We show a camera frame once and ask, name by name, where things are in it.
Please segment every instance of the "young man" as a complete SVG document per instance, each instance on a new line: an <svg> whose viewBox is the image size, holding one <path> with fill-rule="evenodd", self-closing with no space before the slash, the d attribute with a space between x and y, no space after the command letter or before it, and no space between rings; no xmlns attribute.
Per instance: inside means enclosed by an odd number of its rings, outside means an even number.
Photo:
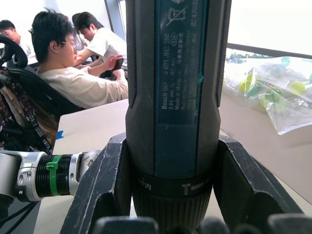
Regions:
<svg viewBox="0 0 312 234"><path fill-rule="evenodd" d="M128 98L123 70L114 71L116 81L97 77L111 70L120 56L110 56L106 63L93 68L72 67L77 57L73 28L58 13L38 13L31 34L39 62L38 75L76 106L87 109Z"/></svg>
<svg viewBox="0 0 312 234"><path fill-rule="evenodd" d="M89 12L80 13L74 25L90 41L87 48L78 55L75 66L84 63L92 55L98 55L100 58L90 66L105 62L110 55L122 55L124 62L121 68L127 70L127 44L123 39L110 29L104 28Z"/></svg>
<svg viewBox="0 0 312 234"><path fill-rule="evenodd" d="M34 47L31 42L31 37L28 32L25 33L23 36L20 36L11 21L2 20L0 21L0 33L7 36L9 39L14 41L23 49L23 51L27 55L28 64L37 62Z"/></svg>

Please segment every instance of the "black hair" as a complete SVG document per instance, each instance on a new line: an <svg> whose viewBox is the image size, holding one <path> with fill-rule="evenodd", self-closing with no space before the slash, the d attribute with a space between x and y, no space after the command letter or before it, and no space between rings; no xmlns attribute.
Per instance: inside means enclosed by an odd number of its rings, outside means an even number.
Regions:
<svg viewBox="0 0 312 234"><path fill-rule="evenodd" d="M65 38L73 33L73 28L59 13L47 9L35 16L30 33L38 62L43 63L47 60L50 43L56 41L63 47L62 42L66 42Z"/></svg>
<svg viewBox="0 0 312 234"><path fill-rule="evenodd" d="M82 12L79 13L78 16L76 16L76 20L74 22L74 26L77 28L77 30L81 31L85 28L89 29L90 24L94 24L94 26L97 29L103 28L104 26L95 18L94 15L92 15L89 12Z"/></svg>
<svg viewBox="0 0 312 234"><path fill-rule="evenodd" d="M0 21L0 30L4 29L15 29L15 26L11 21L5 19Z"/></svg>

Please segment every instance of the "cable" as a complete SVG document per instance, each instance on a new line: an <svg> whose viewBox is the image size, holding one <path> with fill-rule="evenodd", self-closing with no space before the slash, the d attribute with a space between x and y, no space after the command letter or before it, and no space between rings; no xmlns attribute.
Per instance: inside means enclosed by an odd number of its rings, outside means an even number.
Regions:
<svg viewBox="0 0 312 234"><path fill-rule="evenodd" d="M19 218L19 220L5 233L10 234L12 231L15 230L15 228L24 221L24 219L29 215L29 213L34 209L34 207L37 205L38 202L31 203L31 206L28 208L28 210L22 215L22 217Z"/></svg>
<svg viewBox="0 0 312 234"><path fill-rule="evenodd" d="M15 218L16 216L20 215L21 213L23 213L24 211L28 210L31 206L34 205L34 203L38 203L38 202L32 202L29 203L27 206L24 206L23 208L21 208L19 211L16 211L14 214L8 216L7 218L1 219L0 220L0 225L6 223L7 221L11 220L12 218Z"/></svg>

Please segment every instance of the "black chair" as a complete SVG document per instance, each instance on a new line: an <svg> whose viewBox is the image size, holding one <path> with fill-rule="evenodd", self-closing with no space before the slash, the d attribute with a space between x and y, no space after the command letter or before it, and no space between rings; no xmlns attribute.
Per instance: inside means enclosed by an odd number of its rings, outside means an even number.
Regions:
<svg viewBox="0 0 312 234"><path fill-rule="evenodd" d="M35 70L27 65L27 56L19 45L2 35L0 35L0 43L5 44L4 52L0 57L0 66L8 61L9 77L15 78L42 108L58 119L62 115L83 110L38 77Z"/></svg>

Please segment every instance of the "chair headrest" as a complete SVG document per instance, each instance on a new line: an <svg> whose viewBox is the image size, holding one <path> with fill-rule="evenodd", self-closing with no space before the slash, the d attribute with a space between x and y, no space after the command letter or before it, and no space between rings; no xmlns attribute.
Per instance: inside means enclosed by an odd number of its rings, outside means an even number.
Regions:
<svg viewBox="0 0 312 234"><path fill-rule="evenodd" d="M10 60L18 68L25 68L27 66L27 55L19 45L4 35L0 35L0 43L4 44L2 54L0 55L0 66Z"/></svg>

